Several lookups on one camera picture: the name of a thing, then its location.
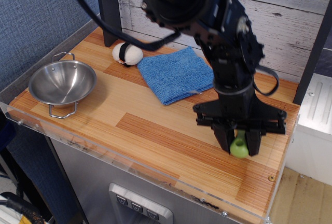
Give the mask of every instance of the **blue microfiber cloth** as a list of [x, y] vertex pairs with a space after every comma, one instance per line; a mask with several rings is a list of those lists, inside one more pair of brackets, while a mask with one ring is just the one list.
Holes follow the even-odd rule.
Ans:
[[212, 69], [191, 47], [171, 54], [145, 57], [137, 66], [164, 105], [212, 87]]

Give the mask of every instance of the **metal pot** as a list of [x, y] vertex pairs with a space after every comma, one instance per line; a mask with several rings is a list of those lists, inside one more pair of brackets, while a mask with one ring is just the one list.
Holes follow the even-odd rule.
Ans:
[[[69, 54], [73, 60], [54, 62], [54, 57]], [[64, 119], [74, 114], [78, 101], [85, 98], [95, 87], [97, 76], [87, 64], [75, 61], [75, 55], [62, 52], [52, 57], [52, 62], [38, 69], [30, 78], [30, 94], [40, 102], [49, 105], [49, 115]], [[66, 116], [52, 114], [54, 106], [66, 106], [74, 103], [74, 111]]]

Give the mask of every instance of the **bowl handle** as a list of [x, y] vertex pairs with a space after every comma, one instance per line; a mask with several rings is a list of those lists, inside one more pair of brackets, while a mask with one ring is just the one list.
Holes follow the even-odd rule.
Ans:
[[65, 119], [65, 118], [69, 117], [70, 115], [73, 115], [76, 112], [76, 110], [77, 110], [77, 104], [78, 104], [78, 102], [75, 102], [74, 111], [72, 113], [70, 113], [70, 114], [65, 115], [65, 116], [53, 115], [52, 114], [52, 107], [53, 107], [53, 105], [49, 105], [49, 115], [51, 117], [54, 117], [54, 118]]
[[62, 55], [62, 54], [69, 54], [73, 57], [73, 60], [75, 60], [75, 55], [73, 53], [61, 52], [59, 54], [55, 54], [54, 56], [52, 56], [52, 62], [54, 62], [54, 57], [57, 57], [57, 56]]

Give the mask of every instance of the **black strap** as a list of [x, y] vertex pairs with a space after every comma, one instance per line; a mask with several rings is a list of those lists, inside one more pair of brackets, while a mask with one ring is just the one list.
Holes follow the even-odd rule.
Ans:
[[89, 15], [89, 17], [91, 17], [91, 19], [95, 21], [99, 27], [101, 27], [106, 32], [118, 37], [119, 39], [130, 42], [132, 45], [135, 45], [136, 47], [139, 47], [141, 49], [150, 50], [150, 51], [157, 50], [162, 46], [164, 46], [165, 44], [174, 41], [181, 35], [180, 31], [175, 31], [173, 34], [170, 34], [169, 36], [166, 36], [165, 38], [159, 41], [154, 41], [153, 43], [143, 43], [137, 40], [136, 38], [122, 32], [121, 30], [117, 30], [116, 28], [113, 28], [108, 24], [106, 24], [103, 20], [97, 17], [97, 15], [93, 12], [93, 10], [91, 10], [91, 8], [85, 2], [85, 0], [77, 0], [77, 1], [81, 5], [81, 7], [85, 10], [85, 12]]
[[126, 67], [130, 67], [130, 65], [128, 65], [125, 60], [126, 49], [128, 48], [129, 45], [130, 45], [130, 43], [122, 44], [121, 48], [120, 48], [120, 53], [119, 53], [119, 58], [120, 58], [120, 60], [122, 60], [124, 62], [123, 65]]
[[268, 73], [276, 79], [276, 84], [275, 84], [274, 88], [268, 93], [262, 93], [262, 91], [259, 90], [259, 88], [257, 87], [257, 85], [255, 84], [255, 81], [254, 81], [254, 88], [256, 89], [257, 92], [261, 93], [264, 96], [271, 96], [272, 94], [274, 94], [276, 92], [276, 90], [279, 87], [279, 76], [278, 76], [278, 74], [275, 71], [269, 69], [268, 67], [264, 67], [264, 66], [261, 66], [261, 65], [257, 65], [256, 69], [261, 70], [265, 73]]

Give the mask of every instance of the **white wooden wall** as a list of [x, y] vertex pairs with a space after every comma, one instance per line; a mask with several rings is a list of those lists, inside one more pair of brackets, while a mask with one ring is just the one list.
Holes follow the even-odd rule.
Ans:
[[[262, 65], [283, 79], [299, 82], [320, 28], [329, 0], [239, 0], [253, 23], [253, 32], [265, 45]], [[123, 31], [147, 41], [171, 31], [151, 23], [141, 9], [142, 0], [119, 0]], [[182, 35], [170, 47], [192, 46], [203, 55], [194, 39]]]

